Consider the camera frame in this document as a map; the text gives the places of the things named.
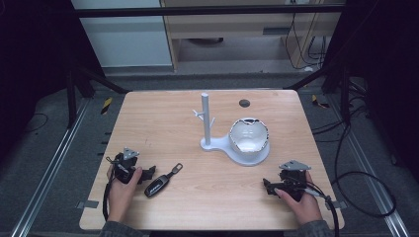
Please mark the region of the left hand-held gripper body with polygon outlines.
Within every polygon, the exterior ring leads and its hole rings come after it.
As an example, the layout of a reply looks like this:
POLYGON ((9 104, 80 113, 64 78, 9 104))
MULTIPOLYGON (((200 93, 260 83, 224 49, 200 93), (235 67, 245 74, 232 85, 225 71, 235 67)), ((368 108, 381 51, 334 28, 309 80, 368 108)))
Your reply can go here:
POLYGON ((126 147, 114 159, 107 157, 106 160, 111 164, 109 183, 114 179, 118 179, 123 184, 128 184, 136 170, 135 165, 138 155, 137 151, 126 147))

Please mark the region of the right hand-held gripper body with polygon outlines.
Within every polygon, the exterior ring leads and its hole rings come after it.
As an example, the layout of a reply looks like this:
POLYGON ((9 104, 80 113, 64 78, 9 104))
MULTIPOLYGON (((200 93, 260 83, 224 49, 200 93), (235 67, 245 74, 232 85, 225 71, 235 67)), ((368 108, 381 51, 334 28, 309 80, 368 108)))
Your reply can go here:
POLYGON ((295 201, 300 201, 307 186, 305 173, 311 167, 291 160, 280 165, 280 169, 281 182, 278 189, 288 193, 295 201))

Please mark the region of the black car key fob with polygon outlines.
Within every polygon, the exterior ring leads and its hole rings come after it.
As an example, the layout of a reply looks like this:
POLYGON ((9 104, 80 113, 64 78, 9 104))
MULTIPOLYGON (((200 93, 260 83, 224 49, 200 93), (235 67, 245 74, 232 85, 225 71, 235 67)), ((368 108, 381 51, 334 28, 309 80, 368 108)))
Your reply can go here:
POLYGON ((168 184, 170 179, 177 174, 181 169, 183 168, 183 165, 181 163, 178 163, 175 165, 171 172, 166 175, 161 175, 158 178, 156 178, 154 181, 152 181, 147 188, 144 190, 144 194, 148 198, 152 198, 156 196, 160 191, 162 191, 168 184))

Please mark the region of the person's left hand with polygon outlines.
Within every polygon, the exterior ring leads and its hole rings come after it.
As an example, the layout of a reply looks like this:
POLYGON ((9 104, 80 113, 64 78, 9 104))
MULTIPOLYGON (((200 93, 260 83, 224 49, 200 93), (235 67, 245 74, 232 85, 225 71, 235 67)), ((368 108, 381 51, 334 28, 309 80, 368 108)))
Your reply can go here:
POLYGON ((108 197, 108 221, 115 221, 119 223, 124 221, 141 175, 142 168, 136 167, 130 181, 127 184, 122 183, 118 179, 111 181, 108 197))

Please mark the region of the person's right hand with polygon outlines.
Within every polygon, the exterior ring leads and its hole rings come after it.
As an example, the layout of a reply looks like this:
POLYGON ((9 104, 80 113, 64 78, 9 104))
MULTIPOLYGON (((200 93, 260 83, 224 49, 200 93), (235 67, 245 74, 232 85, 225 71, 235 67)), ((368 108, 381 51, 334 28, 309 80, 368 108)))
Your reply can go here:
POLYGON ((323 219, 318 202, 314 196, 304 194, 300 201, 296 201, 283 190, 275 189, 275 192, 292 210, 299 226, 323 219))

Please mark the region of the grey tape piece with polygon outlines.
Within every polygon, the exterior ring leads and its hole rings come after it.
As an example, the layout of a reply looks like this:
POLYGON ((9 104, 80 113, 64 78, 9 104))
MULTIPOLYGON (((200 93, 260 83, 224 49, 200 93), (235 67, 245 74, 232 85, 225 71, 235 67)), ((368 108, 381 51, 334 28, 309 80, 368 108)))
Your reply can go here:
POLYGON ((330 200, 325 203, 325 206, 328 210, 331 210, 332 208, 335 209, 345 209, 348 207, 347 203, 345 201, 338 201, 338 200, 330 200))
POLYGON ((83 200, 78 201, 75 205, 78 209, 84 209, 84 208, 97 208, 99 203, 96 200, 83 200))

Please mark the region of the white bowl with silver rim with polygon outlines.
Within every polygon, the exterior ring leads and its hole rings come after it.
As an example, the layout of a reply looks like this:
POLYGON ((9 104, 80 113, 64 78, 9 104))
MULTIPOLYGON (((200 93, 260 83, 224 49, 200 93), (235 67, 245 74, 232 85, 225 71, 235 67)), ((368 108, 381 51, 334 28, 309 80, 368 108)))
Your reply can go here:
POLYGON ((231 146, 244 154, 261 152, 269 142, 269 129, 257 118, 240 118, 230 128, 231 146))

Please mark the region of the grey key holder stand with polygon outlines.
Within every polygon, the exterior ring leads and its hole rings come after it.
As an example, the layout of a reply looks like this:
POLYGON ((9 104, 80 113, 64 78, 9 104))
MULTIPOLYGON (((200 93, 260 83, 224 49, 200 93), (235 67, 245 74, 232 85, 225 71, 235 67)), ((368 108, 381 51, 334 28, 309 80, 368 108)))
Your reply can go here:
POLYGON ((230 144, 228 134, 223 137, 213 137, 211 127, 214 119, 210 117, 210 96, 207 93, 201 94, 202 110, 194 112, 195 116, 204 123, 204 137, 200 141, 201 147, 205 151, 222 151, 230 160, 241 166, 256 166, 262 163, 270 153, 270 141, 261 151, 254 154, 244 154, 237 152, 230 144))

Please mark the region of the yellow black striped tape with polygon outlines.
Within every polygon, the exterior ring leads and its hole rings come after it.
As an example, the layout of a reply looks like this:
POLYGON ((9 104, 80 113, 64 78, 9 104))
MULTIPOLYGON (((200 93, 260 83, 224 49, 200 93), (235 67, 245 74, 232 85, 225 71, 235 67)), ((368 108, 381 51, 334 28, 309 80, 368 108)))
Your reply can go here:
POLYGON ((105 100, 104 105, 103 105, 103 107, 101 108, 101 112, 100 112, 100 114, 101 114, 101 115, 104 115, 104 114, 106 114, 106 113, 107 113, 107 111, 108 111, 108 109, 109 109, 109 107, 110 107, 110 105, 111 105, 111 103, 112 103, 112 100, 113 100, 113 98, 112 98, 112 97, 109 97, 109 98, 107 98, 107 99, 105 100))
POLYGON ((320 107, 323 109, 329 108, 329 104, 327 103, 325 97, 322 95, 312 95, 311 102, 317 107, 320 107))

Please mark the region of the black metal stand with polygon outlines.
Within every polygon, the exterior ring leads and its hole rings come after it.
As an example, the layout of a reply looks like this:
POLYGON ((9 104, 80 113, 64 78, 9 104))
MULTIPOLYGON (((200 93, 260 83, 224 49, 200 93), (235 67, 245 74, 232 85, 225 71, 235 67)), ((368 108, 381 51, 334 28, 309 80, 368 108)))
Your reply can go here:
POLYGON ((112 83, 105 76, 88 70, 77 62, 71 62, 66 69, 68 128, 71 128, 77 120, 75 90, 78 90, 83 98, 92 98, 95 95, 95 90, 90 83, 91 80, 98 82, 116 93, 128 93, 128 89, 124 89, 123 87, 112 83))
POLYGON ((325 80, 321 89, 326 94, 332 93, 337 87, 340 87, 340 115, 344 123, 349 124, 349 66, 344 58, 336 56, 327 65, 324 65, 322 68, 309 74, 302 80, 288 87, 284 87, 284 90, 297 91, 304 85, 307 85, 322 76, 325 77, 325 80))

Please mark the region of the white cabinet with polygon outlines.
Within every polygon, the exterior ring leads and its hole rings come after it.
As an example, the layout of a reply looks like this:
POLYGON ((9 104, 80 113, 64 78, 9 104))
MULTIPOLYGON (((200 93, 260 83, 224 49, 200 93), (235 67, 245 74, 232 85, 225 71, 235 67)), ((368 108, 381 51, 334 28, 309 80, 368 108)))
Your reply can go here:
MULTIPOLYGON (((71 0, 76 10, 160 7, 159 0, 71 0)), ((83 18, 103 68, 171 66, 163 18, 83 18)))

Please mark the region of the light wooden desk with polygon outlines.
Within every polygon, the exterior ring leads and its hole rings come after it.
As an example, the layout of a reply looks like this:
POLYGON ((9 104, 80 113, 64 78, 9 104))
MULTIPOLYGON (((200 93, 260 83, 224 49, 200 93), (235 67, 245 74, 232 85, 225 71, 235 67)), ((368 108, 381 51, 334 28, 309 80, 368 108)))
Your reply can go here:
MULTIPOLYGON (((345 0, 159 0, 163 7, 340 4, 345 0)), ((166 16, 172 61, 178 61, 179 41, 277 36, 283 41, 292 66, 308 61, 312 39, 331 37, 341 14, 287 13, 248 15, 166 16)))

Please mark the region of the aluminium floor rail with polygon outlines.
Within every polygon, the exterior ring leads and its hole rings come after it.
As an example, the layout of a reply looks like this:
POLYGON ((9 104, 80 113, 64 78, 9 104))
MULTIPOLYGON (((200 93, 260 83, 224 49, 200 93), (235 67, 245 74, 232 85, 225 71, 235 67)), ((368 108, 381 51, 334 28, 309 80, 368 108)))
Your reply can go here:
MULTIPOLYGON (((393 237, 410 237, 410 233, 396 209, 396 202, 392 200, 390 191, 387 191, 385 189, 384 184, 380 183, 377 180, 377 174, 374 171, 371 163, 368 161, 367 155, 363 150, 356 134, 351 130, 351 128, 347 124, 343 123, 342 127, 344 129, 344 133, 338 145, 339 150, 342 142, 346 141, 353 154, 355 162, 361 172, 361 175, 364 177, 367 186, 369 187, 369 190, 377 204, 380 213, 386 214, 386 216, 383 219, 391 235, 393 237)), ((337 165, 339 150, 337 151, 335 156, 335 178, 338 178, 340 176, 337 165)))
POLYGON ((34 221, 36 220, 41 207, 49 193, 50 187, 55 180, 56 175, 64 161, 66 154, 74 140, 79 127, 85 118, 86 111, 91 100, 82 99, 79 108, 76 111, 76 119, 72 126, 65 130, 65 133, 56 148, 51 161, 49 162, 42 179, 40 180, 29 204, 21 215, 19 221, 13 228, 10 237, 27 237, 34 221))

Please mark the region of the black horizontal frame bar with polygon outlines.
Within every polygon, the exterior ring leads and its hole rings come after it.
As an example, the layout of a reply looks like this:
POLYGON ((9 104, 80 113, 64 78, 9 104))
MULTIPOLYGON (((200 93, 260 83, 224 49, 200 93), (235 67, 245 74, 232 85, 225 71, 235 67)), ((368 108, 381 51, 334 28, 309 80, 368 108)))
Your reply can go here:
POLYGON ((345 4, 302 4, 302 5, 243 5, 243 6, 194 6, 122 9, 81 9, 70 11, 78 18, 105 17, 154 17, 154 16, 203 16, 243 14, 287 14, 287 13, 337 13, 345 4))

